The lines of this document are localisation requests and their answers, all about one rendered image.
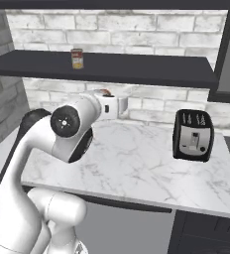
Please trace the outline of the black and silver toaster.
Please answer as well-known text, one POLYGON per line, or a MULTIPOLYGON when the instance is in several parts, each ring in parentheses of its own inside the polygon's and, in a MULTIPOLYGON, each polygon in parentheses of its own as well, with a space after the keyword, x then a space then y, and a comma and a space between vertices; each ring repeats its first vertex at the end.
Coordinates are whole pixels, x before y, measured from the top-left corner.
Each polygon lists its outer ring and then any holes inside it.
POLYGON ((172 155, 175 159, 209 161, 214 142, 210 115, 203 110, 180 109, 175 114, 172 155))

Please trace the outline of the dark cabinet top board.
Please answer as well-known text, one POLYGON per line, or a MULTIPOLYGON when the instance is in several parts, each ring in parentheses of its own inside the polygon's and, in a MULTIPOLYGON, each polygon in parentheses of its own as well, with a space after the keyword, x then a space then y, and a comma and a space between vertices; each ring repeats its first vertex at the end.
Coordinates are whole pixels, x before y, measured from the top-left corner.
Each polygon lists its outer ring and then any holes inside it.
POLYGON ((0 0, 0 9, 230 10, 230 0, 0 0))

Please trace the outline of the red and yellow food can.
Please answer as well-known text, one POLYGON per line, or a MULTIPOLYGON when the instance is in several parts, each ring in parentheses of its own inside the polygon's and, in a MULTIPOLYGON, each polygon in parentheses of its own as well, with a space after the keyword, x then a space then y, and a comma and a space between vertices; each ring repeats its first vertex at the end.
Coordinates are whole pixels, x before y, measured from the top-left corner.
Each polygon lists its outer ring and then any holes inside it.
POLYGON ((72 67, 74 69, 82 69, 83 68, 83 50, 72 49, 70 52, 71 52, 72 67))

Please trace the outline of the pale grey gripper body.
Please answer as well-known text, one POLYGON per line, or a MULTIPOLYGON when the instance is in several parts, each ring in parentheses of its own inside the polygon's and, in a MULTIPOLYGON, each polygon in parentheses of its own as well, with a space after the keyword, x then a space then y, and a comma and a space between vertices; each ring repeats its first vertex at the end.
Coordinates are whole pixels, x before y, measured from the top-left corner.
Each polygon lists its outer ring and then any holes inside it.
POLYGON ((128 109, 128 98, 119 97, 118 98, 118 115, 121 116, 128 109))

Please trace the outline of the black oven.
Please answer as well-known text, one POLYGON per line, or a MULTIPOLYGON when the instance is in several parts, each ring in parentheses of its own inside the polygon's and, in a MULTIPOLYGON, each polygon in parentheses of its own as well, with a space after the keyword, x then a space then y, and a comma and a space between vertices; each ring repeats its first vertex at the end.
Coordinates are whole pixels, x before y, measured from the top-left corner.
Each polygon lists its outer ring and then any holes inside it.
POLYGON ((177 210, 168 254, 230 254, 230 218, 177 210))

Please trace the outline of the brown topped food can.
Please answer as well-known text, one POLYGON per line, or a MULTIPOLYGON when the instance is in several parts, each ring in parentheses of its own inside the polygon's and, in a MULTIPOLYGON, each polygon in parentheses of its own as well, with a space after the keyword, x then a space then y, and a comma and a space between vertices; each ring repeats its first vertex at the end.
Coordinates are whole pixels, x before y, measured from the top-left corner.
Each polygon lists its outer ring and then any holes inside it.
POLYGON ((95 89, 94 92, 97 93, 97 94, 100 94, 104 97, 114 97, 114 95, 108 89, 104 89, 104 88, 95 89))

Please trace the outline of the dark cabinet shelf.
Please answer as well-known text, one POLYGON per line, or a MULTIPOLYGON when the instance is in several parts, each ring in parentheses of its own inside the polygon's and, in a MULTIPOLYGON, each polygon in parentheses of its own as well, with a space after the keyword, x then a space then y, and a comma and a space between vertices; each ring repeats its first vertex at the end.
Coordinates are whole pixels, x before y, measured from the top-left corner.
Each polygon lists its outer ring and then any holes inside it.
POLYGON ((85 53, 73 69, 69 52, 12 51, 0 56, 0 75, 83 81, 215 88, 205 58, 85 53))

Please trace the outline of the grey cupboard front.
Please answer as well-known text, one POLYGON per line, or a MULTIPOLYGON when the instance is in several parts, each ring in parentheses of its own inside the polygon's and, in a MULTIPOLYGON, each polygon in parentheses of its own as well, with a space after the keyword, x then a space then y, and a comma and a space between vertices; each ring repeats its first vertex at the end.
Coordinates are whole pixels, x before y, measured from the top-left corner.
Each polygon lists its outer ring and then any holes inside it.
POLYGON ((168 254, 174 212, 137 211, 87 204, 76 226, 88 254, 168 254))

